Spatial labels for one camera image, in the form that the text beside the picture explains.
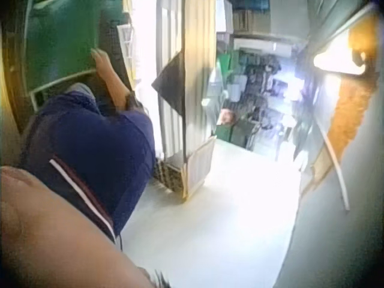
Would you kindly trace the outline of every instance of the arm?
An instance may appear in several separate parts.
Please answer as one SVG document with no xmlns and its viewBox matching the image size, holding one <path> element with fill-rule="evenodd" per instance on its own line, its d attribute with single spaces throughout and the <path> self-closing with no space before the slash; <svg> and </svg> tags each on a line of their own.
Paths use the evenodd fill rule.
<svg viewBox="0 0 384 288">
<path fill-rule="evenodd" d="M 28 172 L 2 167 L 1 194 L 2 266 L 25 287 L 153 287 L 93 223 Z"/>
<path fill-rule="evenodd" d="M 91 55 L 95 60 L 97 73 L 105 81 L 117 111 L 126 110 L 130 91 L 114 71 L 108 54 L 100 49 L 92 49 Z"/>
</svg>

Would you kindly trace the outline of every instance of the white floor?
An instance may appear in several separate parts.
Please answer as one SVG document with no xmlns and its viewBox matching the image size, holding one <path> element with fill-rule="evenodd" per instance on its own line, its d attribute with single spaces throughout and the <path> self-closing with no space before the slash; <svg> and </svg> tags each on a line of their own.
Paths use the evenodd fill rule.
<svg viewBox="0 0 384 288">
<path fill-rule="evenodd" d="M 123 230 L 124 252 L 172 287 L 272 287 L 287 252 L 300 174 L 220 140 L 204 186 L 180 205 L 148 185 Z"/>
</svg>

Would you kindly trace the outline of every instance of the white stripe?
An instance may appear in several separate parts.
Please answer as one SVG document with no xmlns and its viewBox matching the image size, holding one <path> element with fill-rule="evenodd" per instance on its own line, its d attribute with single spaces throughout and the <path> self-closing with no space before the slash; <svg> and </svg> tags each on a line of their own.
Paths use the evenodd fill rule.
<svg viewBox="0 0 384 288">
<path fill-rule="evenodd" d="M 79 196 L 84 200 L 84 202 L 87 204 L 87 206 L 90 208 L 90 210 L 107 226 L 109 231 L 111 232 L 113 236 L 113 240 L 116 242 L 115 233 L 111 227 L 111 225 L 108 223 L 108 221 L 97 211 L 95 206 L 92 204 L 92 202 L 88 199 L 87 195 L 83 192 L 83 190 L 77 186 L 77 184 L 68 176 L 68 174 L 65 172 L 65 170 L 54 160 L 51 159 L 49 163 L 61 174 L 61 176 L 64 177 L 64 179 L 72 186 L 72 188 L 79 194 Z"/>
</svg>

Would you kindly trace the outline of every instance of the lamp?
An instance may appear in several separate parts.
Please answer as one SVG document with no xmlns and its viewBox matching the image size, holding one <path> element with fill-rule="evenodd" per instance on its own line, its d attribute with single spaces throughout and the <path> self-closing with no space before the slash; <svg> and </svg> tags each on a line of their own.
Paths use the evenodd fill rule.
<svg viewBox="0 0 384 288">
<path fill-rule="evenodd" d="M 365 72 L 365 53 L 349 46 L 349 29 L 332 40 L 325 52 L 313 59 L 313 64 L 325 71 L 361 75 Z"/>
</svg>

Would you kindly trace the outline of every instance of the red stripe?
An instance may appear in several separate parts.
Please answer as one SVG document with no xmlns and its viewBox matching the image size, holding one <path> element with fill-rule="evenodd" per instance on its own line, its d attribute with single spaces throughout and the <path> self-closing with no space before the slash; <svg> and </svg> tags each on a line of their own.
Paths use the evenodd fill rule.
<svg viewBox="0 0 384 288">
<path fill-rule="evenodd" d="M 83 192 L 87 195 L 88 199 L 92 202 L 92 204 L 95 206 L 95 208 L 99 211 L 99 213 L 108 221 L 108 223 L 113 228 L 113 221 L 103 205 L 97 200 L 97 198 L 94 196 L 91 189 L 88 188 L 88 186 L 81 181 L 81 179 L 76 175 L 76 173 L 70 169 L 60 158 L 58 158 L 56 155 L 53 156 L 53 159 L 55 159 L 56 162 L 62 166 L 62 168 L 65 170 L 65 172 L 71 176 L 71 179 L 83 190 Z"/>
</svg>

